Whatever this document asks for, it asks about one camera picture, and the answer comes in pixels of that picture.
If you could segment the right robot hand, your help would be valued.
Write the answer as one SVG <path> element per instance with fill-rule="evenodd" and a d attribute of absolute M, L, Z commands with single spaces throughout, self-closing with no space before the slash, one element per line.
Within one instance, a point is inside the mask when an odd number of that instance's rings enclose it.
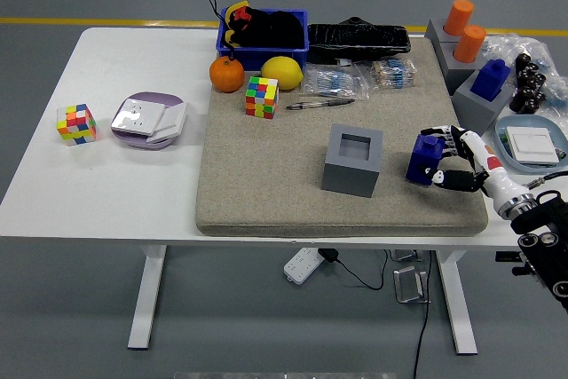
<path fill-rule="evenodd" d="M 436 186 L 470 193 L 480 190 L 493 200 L 498 215 L 509 220 L 515 217 L 514 209 L 533 200 L 526 188 L 509 177 L 499 158 L 476 132 L 443 125 L 423 129 L 421 134 L 443 141 L 445 158 L 459 156 L 473 169 L 467 172 L 423 167 L 423 174 Z"/>

